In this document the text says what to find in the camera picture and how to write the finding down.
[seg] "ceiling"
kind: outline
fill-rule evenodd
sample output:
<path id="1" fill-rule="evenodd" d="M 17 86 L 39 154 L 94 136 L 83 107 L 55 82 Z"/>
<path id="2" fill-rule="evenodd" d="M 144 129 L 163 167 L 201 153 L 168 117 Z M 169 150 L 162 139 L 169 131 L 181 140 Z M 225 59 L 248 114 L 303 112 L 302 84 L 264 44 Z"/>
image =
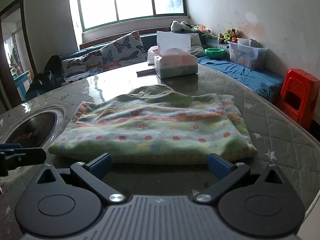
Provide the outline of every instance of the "ceiling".
<path id="1" fill-rule="evenodd" d="M 12 14 L 10 14 L 6 19 L 1 21 L 1 23 L 17 23 L 19 21 L 21 21 L 20 8 L 14 11 Z"/>

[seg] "plastic bag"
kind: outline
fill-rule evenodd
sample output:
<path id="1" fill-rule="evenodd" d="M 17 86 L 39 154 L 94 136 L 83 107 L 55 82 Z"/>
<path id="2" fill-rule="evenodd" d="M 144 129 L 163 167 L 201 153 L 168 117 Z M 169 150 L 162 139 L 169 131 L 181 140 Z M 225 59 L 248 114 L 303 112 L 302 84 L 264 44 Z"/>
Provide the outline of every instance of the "plastic bag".
<path id="1" fill-rule="evenodd" d="M 152 46 L 149 50 L 148 50 L 148 58 L 147 58 L 147 62 L 148 64 L 154 64 L 154 56 L 159 56 L 159 49 L 158 46 Z"/>

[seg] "green bowl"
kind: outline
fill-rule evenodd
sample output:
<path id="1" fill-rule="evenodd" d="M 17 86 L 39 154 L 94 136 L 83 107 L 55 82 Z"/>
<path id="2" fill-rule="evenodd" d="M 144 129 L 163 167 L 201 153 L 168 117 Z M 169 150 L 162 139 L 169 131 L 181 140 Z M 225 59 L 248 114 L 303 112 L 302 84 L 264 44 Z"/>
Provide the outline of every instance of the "green bowl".
<path id="1" fill-rule="evenodd" d="M 207 57 L 211 59 L 222 58 L 226 54 L 224 49 L 219 49 L 219 48 L 205 49 L 204 52 L 207 55 Z"/>

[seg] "doorway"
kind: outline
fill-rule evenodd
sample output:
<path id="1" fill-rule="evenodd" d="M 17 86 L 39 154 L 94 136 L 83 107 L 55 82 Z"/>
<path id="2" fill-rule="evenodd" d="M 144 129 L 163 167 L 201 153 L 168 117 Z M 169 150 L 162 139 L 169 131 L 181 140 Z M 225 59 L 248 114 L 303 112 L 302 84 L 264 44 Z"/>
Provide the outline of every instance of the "doorway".
<path id="1" fill-rule="evenodd" d="M 0 12 L 0 100 L 6 110 L 25 101 L 37 74 L 27 36 L 23 0 L 15 0 Z"/>

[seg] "plastic storage box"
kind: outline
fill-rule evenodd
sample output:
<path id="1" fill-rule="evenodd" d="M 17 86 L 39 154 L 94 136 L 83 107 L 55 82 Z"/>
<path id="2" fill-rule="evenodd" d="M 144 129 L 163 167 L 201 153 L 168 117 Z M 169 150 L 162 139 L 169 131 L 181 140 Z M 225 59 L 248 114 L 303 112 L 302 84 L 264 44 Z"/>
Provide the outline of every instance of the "plastic storage box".
<path id="1" fill-rule="evenodd" d="M 237 38 L 237 39 L 238 39 L 238 44 L 249 46 L 249 47 L 251 46 L 251 40 L 241 39 L 241 38 Z"/>
<path id="2" fill-rule="evenodd" d="M 230 60 L 241 66 L 259 70 L 264 67 L 267 48 L 253 48 L 229 42 Z"/>

